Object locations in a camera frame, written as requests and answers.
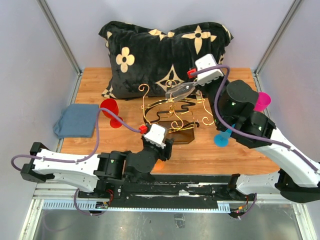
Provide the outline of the blue cloth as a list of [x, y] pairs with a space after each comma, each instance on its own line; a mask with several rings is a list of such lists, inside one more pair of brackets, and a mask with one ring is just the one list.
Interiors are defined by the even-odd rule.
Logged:
[[53, 132], [58, 139], [91, 138], [98, 110], [97, 104], [71, 104], [62, 111]]

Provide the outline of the red plastic wine glass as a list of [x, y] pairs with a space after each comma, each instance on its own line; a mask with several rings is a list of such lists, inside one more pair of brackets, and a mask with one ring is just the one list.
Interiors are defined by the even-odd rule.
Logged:
[[[115, 114], [116, 116], [119, 115], [119, 107], [117, 102], [112, 99], [112, 98], [108, 98], [105, 99], [101, 102], [100, 104], [100, 108], [105, 108], [110, 110], [113, 114]], [[110, 119], [109, 124], [112, 128], [114, 129], [118, 129], [122, 126], [122, 124], [115, 119], [108, 111], [103, 111], [103, 114]]]

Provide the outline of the magenta plastic wine glass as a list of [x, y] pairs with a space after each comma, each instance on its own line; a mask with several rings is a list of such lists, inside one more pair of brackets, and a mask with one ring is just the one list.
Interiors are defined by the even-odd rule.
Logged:
[[271, 97], [265, 92], [258, 93], [258, 99], [254, 106], [254, 111], [263, 112], [272, 102]]

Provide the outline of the blue wine glass front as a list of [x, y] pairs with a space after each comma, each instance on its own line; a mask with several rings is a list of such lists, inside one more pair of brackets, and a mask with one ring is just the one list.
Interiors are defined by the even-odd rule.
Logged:
[[229, 144], [229, 138], [231, 137], [231, 134], [232, 130], [229, 128], [226, 131], [220, 131], [219, 134], [213, 138], [215, 145], [220, 148], [226, 147]]

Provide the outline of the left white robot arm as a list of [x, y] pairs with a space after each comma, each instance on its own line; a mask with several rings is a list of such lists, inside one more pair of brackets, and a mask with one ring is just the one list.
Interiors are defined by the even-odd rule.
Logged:
[[107, 185], [155, 181], [151, 171], [158, 160], [170, 159], [174, 139], [165, 139], [164, 147], [156, 146], [145, 138], [142, 142], [143, 149], [137, 153], [114, 150], [96, 153], [88, 159], [84, 155], [53, 152], [42, 143], [35, 142], [30, 162], [23, 165], [20, 174], [29, 182], [54, 180], [101, 198], [107, 193]]

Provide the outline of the orange plastic wine glass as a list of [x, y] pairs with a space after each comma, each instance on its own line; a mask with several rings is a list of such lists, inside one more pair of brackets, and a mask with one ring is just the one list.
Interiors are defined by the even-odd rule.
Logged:
[[153, 172], [159, 172], [159, 171], [163, 170], [164, 167], [165, 167], [165, 162], [162, 161], [162, 160], [158, 160], [158, 161], [155, 163], [152, 171], [153, 171]]

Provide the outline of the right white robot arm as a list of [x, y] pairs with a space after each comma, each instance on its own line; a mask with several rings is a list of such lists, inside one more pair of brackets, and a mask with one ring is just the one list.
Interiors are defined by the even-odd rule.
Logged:
[[222, 78], [196, 85], [209, 101], [218, 131], [231, 131], [231, 138], [276, 163], [279, 170], [258, 175], [236, 173], [226, 188], [238, 200], [251, 194], [275, 194], [295, 203], [320, 199], [320, 164], [295, 148], [264, 113], [255, 111], [258, 92], [243, 80]]

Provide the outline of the clear glass wine glass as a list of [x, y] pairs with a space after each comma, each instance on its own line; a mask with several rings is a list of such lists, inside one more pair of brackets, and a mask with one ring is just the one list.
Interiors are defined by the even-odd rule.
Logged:
[[178, 102], [183, 100], [195, 91], [197, 85], [197, 82], [181, 83], [169, 89], [165, 93], [165, 98], [170, 102]]

